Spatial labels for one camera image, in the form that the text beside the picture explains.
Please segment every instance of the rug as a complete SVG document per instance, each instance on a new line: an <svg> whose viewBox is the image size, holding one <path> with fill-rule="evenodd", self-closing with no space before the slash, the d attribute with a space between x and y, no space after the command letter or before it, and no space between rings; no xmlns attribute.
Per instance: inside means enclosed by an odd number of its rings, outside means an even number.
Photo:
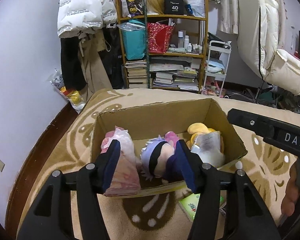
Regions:
<svg viewBox="0 0 300 240"><path fill-rule="evenodd" d="M128 89L101 90L94 94L69 130L57 144L37 177L24 207L20 225L36 194L54 170L63 173L78 171L93 161L90 154L92 130L100 112L114 111L156 102L171 102L207 98L207 96L178 91ZM287 110L247 102L212 97L227 113L237 108L266 115L300 126L300 115ZM241 160L243 169L259 191L274 220L281 216L281 201L289 179L289 169L295 156L265 144L262 138L251 131L235 127L248 154ZM110 239L187 239L191 222L178 205L178 200L189 194L188 189L160 195L132 199L118 199L98 195L101 212ZM76 192L71 193L72 221L75 237L82 239ZM224 217L219 216L216 239L223 236Z"/></svg>

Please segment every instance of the yellow plush toy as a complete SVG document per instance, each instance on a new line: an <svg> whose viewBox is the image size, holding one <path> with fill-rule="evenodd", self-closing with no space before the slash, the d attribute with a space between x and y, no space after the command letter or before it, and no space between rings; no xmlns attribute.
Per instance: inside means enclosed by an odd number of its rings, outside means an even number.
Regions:
<svg viewBox="0 0 300 240"><path fill-rule="evenodd" d="M190 141L186 142L188 148L191 149L191 147L194 144L195 139L197 138L197 136L199 134L207 134L207 133L211 133L211 132L215 132L215 131L216 130L214 130L213 128L208 128L206 125L204 125L203 123L200 123L200 122L191 124L188 127L188 133L192 136L191 136ZM224 153L224 150L225 150L225 144L223 142L222 136L220 135L220 152Z"/></svg>

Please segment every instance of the green package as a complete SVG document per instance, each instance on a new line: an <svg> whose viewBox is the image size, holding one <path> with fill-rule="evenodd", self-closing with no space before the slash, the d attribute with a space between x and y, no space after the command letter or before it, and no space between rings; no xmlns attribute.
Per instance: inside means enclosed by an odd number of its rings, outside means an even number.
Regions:
<svg viewBox="0 0 300 240"><path fill-rule="evenodd" d="M179 201L179 205L190 219L190 221L194 220L195 213L197 211L198 203L199 203L200 194L191 194L190 196L181 199ZM224 202L224 198L220 196L220 205Z"/></svg>

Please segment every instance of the white-haired plush doll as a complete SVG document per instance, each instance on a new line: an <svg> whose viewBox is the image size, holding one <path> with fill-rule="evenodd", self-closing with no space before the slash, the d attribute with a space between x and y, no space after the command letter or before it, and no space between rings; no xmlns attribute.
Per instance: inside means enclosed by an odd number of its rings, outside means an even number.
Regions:
<svg viewBox="0 0 300 240"><path fill-rule="evenodd" d="M153 177L163 178L168 182L183 180L178 166L175 152L175 144L178 136L168 132L165 138L151 139L141 151L142 174L146 179Z"/></svg>

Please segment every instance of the black box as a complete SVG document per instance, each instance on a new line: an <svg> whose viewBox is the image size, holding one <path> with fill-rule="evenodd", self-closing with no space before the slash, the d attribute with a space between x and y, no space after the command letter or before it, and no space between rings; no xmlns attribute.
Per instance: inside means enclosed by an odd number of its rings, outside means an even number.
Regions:
<svg viewBox="0 0 300 240"><path fill-rule="evenodd" d="M184 15L183 0L164 0L164 14Z"/></svg>

